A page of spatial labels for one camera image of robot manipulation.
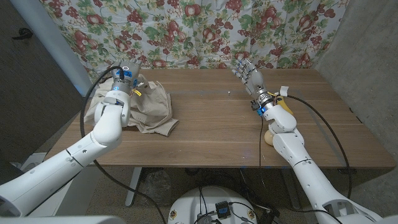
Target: wooden table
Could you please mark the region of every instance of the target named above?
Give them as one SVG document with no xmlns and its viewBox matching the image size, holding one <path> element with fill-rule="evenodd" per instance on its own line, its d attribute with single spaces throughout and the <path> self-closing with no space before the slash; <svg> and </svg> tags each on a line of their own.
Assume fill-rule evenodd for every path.
<svg viewBox="0 0 398 224">
<path fill-rule="evenodd" d="M 229 70 L 141 70 L 171 95 L 180 123 L 169 137 L 123 131 L 123 142 L 98 159 L 102 165 L 138 167 L 285 167 L 288 163 L 261 139 L 261 119 L 251 97 Z M 315 107 L 339 137 L 351 167 L 391 168 L 395 162 L 316 70 L 261 70 L 267 89 L 289 86 L 289 94 Z M 341 152 L 323 122 L 301 102 L 286 99 L 312 159 L 322 168 L 344 167 Z M 86 133 L 92 127 L 86 126 Z M 267 122 L 264 121 L 264 132 Z M 78 117 L 47 158 L 80 139 Z"/>
</svg>

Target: electronic component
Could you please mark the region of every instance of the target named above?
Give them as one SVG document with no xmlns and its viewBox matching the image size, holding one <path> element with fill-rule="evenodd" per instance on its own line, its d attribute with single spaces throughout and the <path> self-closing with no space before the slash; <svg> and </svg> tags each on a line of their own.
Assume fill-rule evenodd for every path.
<svg viewBox="0 0 398 224">
<path fill-rule="evenodd" d="M 226 218 L 231 215 L 227 201 L 216 203 L 216 212 L 218 218 Z"/>
</svg>

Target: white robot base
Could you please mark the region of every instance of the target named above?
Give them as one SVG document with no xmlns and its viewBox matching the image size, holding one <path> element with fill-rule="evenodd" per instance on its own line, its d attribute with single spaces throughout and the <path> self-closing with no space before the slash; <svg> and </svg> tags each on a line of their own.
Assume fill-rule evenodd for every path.
<svg viewBox="0 0 398 224">
<path fill-rule="evenodd" d="M 219 186 L 206 186 L 201 189 L 203 198 L 205 199 L 205 203 L 203 198 L 200 196 L 199 188 L 195 188 L 190 190 L 189 192 L 183 194 L 179 199 L 177 199 L 172 205 L 168 217 L 168 224 L 192 224 L 198 219 L 198 215 L 204 215 L 207 212 L 216 210 L 216 203 L 220 202 L 239 202 L 247 205 L 251 209 L 248 209 L 246 206 L 241 205 L 239 203 L 234 203 L 229 206 L 231 210 L 231 215 L 220 219 L 218 218 L 217 213 L 208 215 L 211 220 L 218 219 L 223 224 L 235 224 L 242 223 L 242 219 L 239 217 L 247 218 L 249 221 L 257 224 L 257 219 L 254 216 L 252 205 L 240 194 L 236 193 L 231 189 L 227 189 L 225 187 Z M 211 223 L 209 218 L 201 218 L 196 223 L 204 224 Z"/>
</svg>

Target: gray wall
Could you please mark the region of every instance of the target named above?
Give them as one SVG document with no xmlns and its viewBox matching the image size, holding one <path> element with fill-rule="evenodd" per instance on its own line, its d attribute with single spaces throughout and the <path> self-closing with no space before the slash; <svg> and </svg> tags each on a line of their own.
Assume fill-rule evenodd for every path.
<svg viewBox="0 0 398 224">
<path fill-rule="evenodd" d="M 397 65 L 398 1 L 351 0 L 329 50 L 315 66 L 396 161 Z M 382 216 L 398 214 L 397 168 L 365 182 L 355 178 L 354 201 Z"/>
</svg>

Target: wire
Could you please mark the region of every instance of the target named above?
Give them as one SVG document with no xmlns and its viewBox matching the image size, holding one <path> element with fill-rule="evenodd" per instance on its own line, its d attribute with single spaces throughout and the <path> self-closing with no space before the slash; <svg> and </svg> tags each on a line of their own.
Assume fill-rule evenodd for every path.
<svg viewBox="0 0 398 224">
<path fill-rule="evenodd" d="M 200 197 L 201 193 L 199 193 L 199 206 L 200 206 L 200 213 L 201 213 L 201 197 Z"/>
<path fill-rule="evenodd" d="M 261 115 L 261 130 L 260 130 L 260 141 L 259 141 L 259 167 L 261 168 L 261 137 L 262 137 L 262 128 L 264 127 L 264 119 Z"/>
<path fill-rule="evenodd" d="M 326 121 L 326 119 L 325 119 L 313 106 L 311 106 L 309 103 L 307 103 L 306 101 L 304 101 L 304 100 L 302 100 L 302 99 L 300 99 L 300 98 L 297 98 L 297 97 L 295 97 L 295 96 L 287 95 L 287 97 L 292 98 L 292 99 L 295 99 L 295 100 L 298 100 L 298 101 L 302 102 L 303 104 L 307 105 L 309 108 L 311 108 L 311 110 L 313 110 L 313 111 L 321 118 L 321 120 L 325 123 L 325 125 L 326 125 L 326 126 L 328 127 L 328 129 L 330 130 L 330 132 L 331 132 L 331 134 L 333 135 L 333 137 L 336 139 L 337 145 L 338 145 L 338 147 L 340 148 L 341 153 L 343 154 L 344 160 L 345 160 L 345 162 L 346 162 L 346 168 L 347 168 L 347 171 L 348 171 L 348 194 L 347 194 L 347 198 L 350 198 L 350 197 L 351 197 L 351 191 L 352 191 L 352 189 L 353 189 L 353 176 L 352 176 L 352 174 L 351 174 L 351 168 L 349 167 L 349 162 L 348 162 L 348 159 L 347 159 L 347 155 L 346 155 L 346 153 L 345 153 L 345 151 L 344 151 L 344 149 L 343 149 L 343 146 L 341 145 L 341 143 L 340 143 L 340 141 L 339 141 L 339 139 L 338 139 L 336 133 L 335 133 L 334 130 L 331 128 L 331 126 L 330 126 L 329 123 Z"/>
<path fill-rule="evenodd" d="M 264 179 L 262 178 L 262 170 L 260 169 L 260 177 L 261 177 L 261 182 L 264 188 L 266 189 L 266 184 L 264 183 Z"/>
<path fill-rule="evenodd" d="M 241 173 L 241 175 L 242 175 L 244 184 L 247 185 L 246 179 L 245 179 L 244 176 L 243 176 L 242 170 L 239 169 L 239 171 L 240 171 L 240 173 Z M 271 212 L 271 211 L 272 211 L 272 209 L 267 208 L 267 207 L 264 207 L 264 206 L 261 206 L 261 205 L 258 205 L 258 204 L 256 204 L 256 203 L 254 203 L 252 200 L 250 200 L 250 197 L 249 197 L 249 193 L 248 193 L 248 192 L 246 192 L 246 196 L 248 197 L 248 201 L 249 201 L 251 204 L 253 204 L 253 205 L 255 205 L 255 206 L 259 207 L 259 208 L 262 208 L 262 209 L 264 209 L 264 210 L 266 210 L 266 211 L 268 211 L 268 212 Z"/>
<path fill-rule="evenodd" d="M 239 217 L 237 214 L 234 213 L 234 211 L 231 209 L 232 214 L 234 214 L 236 217 L 238 217 L 240 220 L 244 221 L 244 222 L 248 222 L 248 223 L 252 223 L 254 224 L 252 221 L 248 220 L 247 218 L 244 217 Z"/>
<path fill-rule="evenodd" d="M 299 211 L 299 210 L 294 210 L 294 209 L 291 209 L 291 208 L 288 208 L 288 209 L 289 209 L 290 211 L 293 211 L 293 212 L 300 212 L 300 213 L 323 212 L 323 213 L 326 213 L 326 214 L 330 215 L 330 216 L 331 216 L 332 218 L 334 218 L 338 223 L 343 224 L 343 223 L 342 223 L 339 219 L 337 219 L 334 215 L 328 213 L 328 212 L 325 211 L 325 210 L 315 209 L 315 210 Z"/>
<path fill-rule="evenodd" d="M 123 78 L 124 78 L 123 69 L 122 69 L 120 66 L 113 66 L 113 67 L 110 67 L 110 68 L 106 69 L 106 70 L 103 72 L 103 74 L 100 75 L 100 76 L 97 78 L 97 80 L 95 80 L 95 82 L 90 86 L 90 89 L 87 91 L 85 100 L 84 100 L 84 102 L 83 102 L 83 106 L 81 107 L 81 111 L 80 111 L 80 134 L 81 134 L 81 137 L 82 137 L 82 138 L 86 136 L 86 134 L 85 134 L 85 125 L 84 125 L 84 117 L 85 117 L 85 111 L 86 111 L 86 105 L 87 105 L 87 102 L 88 102 L 88 98 L 90 97 L 91 92 L 94 90 L 95 86 L 101 81 L 101 79 L 102 79 L 108 72 L 110 72 L 110 71 L 112 71 L 112 70 L 114 70 L 114 69 L 119 69 L 119 71 L 120 71 L 119 77 L 120 77 L 120 79 L 123 79 Z M 160 208 L 159 208 L 158 204 L 157 204 L 152 198 L 150 198 L 148 195 L 143 194 L 143 193 L 141 193 L 141 192 L 139 192 L 139 191 L 137 191 L 137 190 L 134 190 L 134 189 L 132 189 L 131 187 L 129 187 L 129 186 L 123 184 L 122 182 L 116 180 L 114 177 L 112 177 L 109 173 L 107 173 L 107 172 L 104 170 L 104 168 L 98 163 L 97 160 L 94 160 L 94 164 L 97 166 L 97 168 L 98 168 L 107 178 L 109 178 L 109 179 L 112 180 L 113 182 L 117 183 L 119 186 L 121 186 L 121 187 L 123 187 L 123 188 L 125 188 L 125 189 L 127 189 L 127 190 L 130 190 L 131 192 L 134 192 L 135 194 L 140 195 L 140 196 L 146 198 L 150 203 L 153 203 L 153 204 L 155 205 L 157 211 L 159 212 L 160 216 L 162 217 L 163 223 L 166 224 L 166 220 L 165 220 L 165 218 L 164 218 L 164 216 L 163 216 L 163 214 L 162 214 L 162 211 L 160 211 Z"/>
<path fill-rule="evenodd" d="M 207 215 L 214 214 L 214 213 L 215 213 L 215 211 L 206 212 L 206 214 L 203 214 L 203 215 L 199 216 L 199 218 L 197 218 L 193 224 L 196 224 L 201 218 L 203 218 L 203 217 L 205 217 Z"/>
<path fill-rule="evenodd" d="M 203 203 L 205 204 L 205 209 L 206 209 L 206 213 L 207 213 L 207 206 L 206 206 L 206 202 L 205 202 L 205 198 L 203 196 L 203 193 L 201 192 L 201 189 L 202 189 L 202 187 L 199 187 L 199 192 L 200 192 L 200 195 L 201 195 L 201 197 L 203 199 Z"/>
<path fill-rule="evenodd" d="M 254 212 L 254 215 L 256 216 L 257 219 L 259 218 L 259 216 L 257 215 L 257 213 L 256 213 L 251 207 L 249 207 L 249 205 L 246 205 L 246 204 L 241 203 L 241 202 L 228 202 L 229 205 L 232 205 L 232 204 L 235 204 L 235 203 L 246 206 L 248 209 L 250 209 L 250 210 L 252 210 L 252 211 Z M 250 220 L 248 220 L 248 219 L 245 218 L 245 217 L 239 217 L 239 216 L 237 216 L 237 215 L 234 213 L 234 210 L 233 210 L 233 209 L 231 209 L 231 212 L 232 212 L 232 214 L 234 214 L 236 217 L 240 218 L 242 221 L 244 221 L 244 222 L 249 222 L 249 223 L 253 223 L 253 222 L 251 222 Z"/>
</svg>

